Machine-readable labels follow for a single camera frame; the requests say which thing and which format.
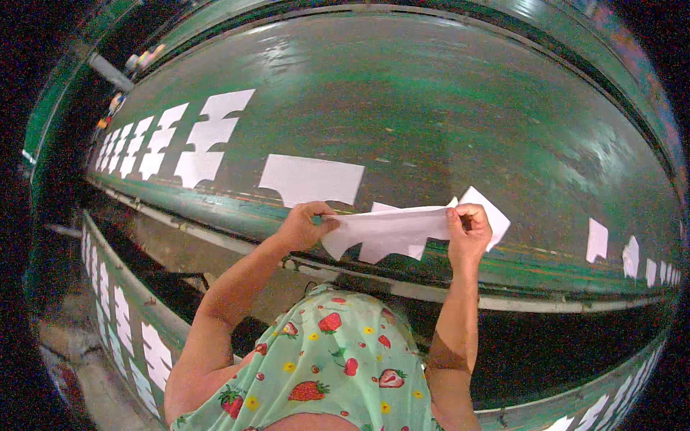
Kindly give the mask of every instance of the woman's left hand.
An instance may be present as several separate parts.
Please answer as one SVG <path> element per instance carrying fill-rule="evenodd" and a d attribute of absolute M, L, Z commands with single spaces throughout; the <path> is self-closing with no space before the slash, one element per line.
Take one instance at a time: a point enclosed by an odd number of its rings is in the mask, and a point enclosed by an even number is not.
<path fill-rule="evenodd" d="M 301 203 L 295 206 L 283 222 L 278 232 L 270 239 L 285 252 L 305 251 L 316 244 L 322 236 L 340 225 L 334 219 L 322 219 L 315 225 L 312 217 L 337 215 L 326 202 Z"/>

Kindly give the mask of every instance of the hand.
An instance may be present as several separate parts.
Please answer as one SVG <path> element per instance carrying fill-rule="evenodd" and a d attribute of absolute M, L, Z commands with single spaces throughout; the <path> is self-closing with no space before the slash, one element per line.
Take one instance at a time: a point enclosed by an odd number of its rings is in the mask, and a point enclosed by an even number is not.
<path fill-rule="evenodd" d="M 322 219 L 315 225 L 311 218 L 321 214 L 337 215 L 326 202 L 301 203 L 290 211 L 271 239 L 285 252 L 305 251 L 340 225 L 333 219 Z"/>
<path fill-rule="evenodd" d="M 493 231 L 484 207 L 476 203 L 463 203 L 446 210 L 451 243 L 448 259 L 453 270 L 479 266 Z"/>

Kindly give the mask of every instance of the metal bar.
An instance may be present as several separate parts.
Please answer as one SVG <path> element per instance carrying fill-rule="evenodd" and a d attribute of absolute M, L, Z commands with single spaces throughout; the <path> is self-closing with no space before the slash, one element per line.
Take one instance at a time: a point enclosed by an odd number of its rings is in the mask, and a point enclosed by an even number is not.
<path fill-rule="evenodd" d="M 96 52 L 93 52 L 89 56 L 88 65 L 120 90 L 124 92 L 134 90 L 134 83 L 130 81 L 124 73 L 120 72 L 115 66 L 110 64 L 108 60 Z"/>
<path fill-rule="evenodd" d="M 81 239 L 81 231 L 78 229 L 66 228 L 65 226 L 54 225 L 51 223 L 46 223 L 45 225 L 43 225 L 43 227 L 48 230 L 52 230 L 53 232 L 60 235 L 66 235 L 68 237 Z"/>

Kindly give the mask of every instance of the metal pipe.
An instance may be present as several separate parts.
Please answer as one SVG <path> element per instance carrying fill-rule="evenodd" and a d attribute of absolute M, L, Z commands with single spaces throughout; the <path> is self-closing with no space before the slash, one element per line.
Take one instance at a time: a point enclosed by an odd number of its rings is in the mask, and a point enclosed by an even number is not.
<path fill-rule="evenodd" d="M 88 58 L 88 65 L 96 70 L 101 76 L 111 82 L 124 92 L 134 90 L 134 83 L 120 72 L 115 66 L 110 64 L 108 60 L 93 52 Z"/>

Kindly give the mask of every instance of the woman's right hand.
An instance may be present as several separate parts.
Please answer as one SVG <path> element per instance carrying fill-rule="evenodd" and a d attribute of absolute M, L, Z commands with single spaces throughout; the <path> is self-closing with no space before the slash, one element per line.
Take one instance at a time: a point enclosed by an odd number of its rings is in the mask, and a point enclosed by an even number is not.
<path fill-rule="evenodd" d="M 453 271 L 476 270 L 493 235 L 484 207 L 476 203 L 463 203 L 448 208 L 446 216 L 451 234 L 448 259 Z"/>

